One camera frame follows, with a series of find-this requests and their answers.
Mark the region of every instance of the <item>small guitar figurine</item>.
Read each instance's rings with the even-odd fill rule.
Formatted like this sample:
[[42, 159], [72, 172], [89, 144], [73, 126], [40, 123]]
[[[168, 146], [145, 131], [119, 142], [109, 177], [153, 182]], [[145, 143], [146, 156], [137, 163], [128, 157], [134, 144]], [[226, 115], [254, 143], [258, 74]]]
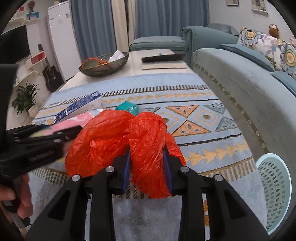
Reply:
[[[40, 51], [43, 51], [41, 44], [38, 44], [38, 48]], [[64, 83], [64, 81], [61, 73], [56, 70], [55, 66], [50, 67], [47, 58], [45, 58], [45, 61], [47, 65], [42, 73], [46, 81], [46, 87], [49, 91], [54, 92]]]

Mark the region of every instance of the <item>perforated basket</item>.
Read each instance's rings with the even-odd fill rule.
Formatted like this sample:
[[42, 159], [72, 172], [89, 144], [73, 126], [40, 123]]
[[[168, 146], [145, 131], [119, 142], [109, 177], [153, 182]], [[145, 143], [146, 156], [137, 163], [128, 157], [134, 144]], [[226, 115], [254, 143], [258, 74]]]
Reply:
[[262, 178], [266, 207], [267, 227], [270, 235], [282, 222], [291, 200], [292, 183], [289, 170], [276, 154], [263, 155], [256, 162]]

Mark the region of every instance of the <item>patterned tablecloth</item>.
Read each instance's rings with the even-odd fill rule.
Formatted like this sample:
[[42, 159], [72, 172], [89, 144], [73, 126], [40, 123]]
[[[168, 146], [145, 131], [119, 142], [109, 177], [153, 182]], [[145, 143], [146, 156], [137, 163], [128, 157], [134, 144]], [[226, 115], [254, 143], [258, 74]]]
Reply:
[[[51, 124], [55, 114], [94, 91], [102, 93], [106, 109], [128, 100], [162, 116], [186, 165], [201, 175], [224, 176], [266, 226], [264, 190], [252, 153], [227, 109], [198, 75], [139, 75], [77, 86], [53, 93], [33, 122]], [[34, 221], [68, 179], [64, 160], [32, 171], [30, 178]], [[206, 201], [204, 207], [207, 240]], [[150, 199], [130, 183], [124, 196], [113, 197], [113, 210], [117, 240], [178, 240], [179, 196]]]

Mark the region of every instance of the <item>curtain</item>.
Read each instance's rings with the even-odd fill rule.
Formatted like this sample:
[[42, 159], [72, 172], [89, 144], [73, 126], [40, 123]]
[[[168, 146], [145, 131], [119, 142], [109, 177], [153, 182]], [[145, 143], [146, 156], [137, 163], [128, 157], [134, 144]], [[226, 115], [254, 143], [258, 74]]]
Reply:
[[71, 0], [81, 60], [116, 51], [110, 0]]
[[128, 0], [128, 42], [135, 40], [136, 32], [136, 0]]
[[117, 49], [121, 52], [128, 52], [128, 29], [124, 0], [111, 0], [111, 5]]
[[186, 26], [208, 23], [208, 0], [136, 0], [137, 38], [180, 36]]

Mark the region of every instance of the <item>television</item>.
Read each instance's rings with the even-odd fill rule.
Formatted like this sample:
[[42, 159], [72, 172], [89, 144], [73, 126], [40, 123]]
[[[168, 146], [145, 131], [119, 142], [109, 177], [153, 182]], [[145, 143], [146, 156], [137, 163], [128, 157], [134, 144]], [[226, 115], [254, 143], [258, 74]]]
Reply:
[[15, 64], [30, 54], [26, 25], [1, 35], [0, 64]]

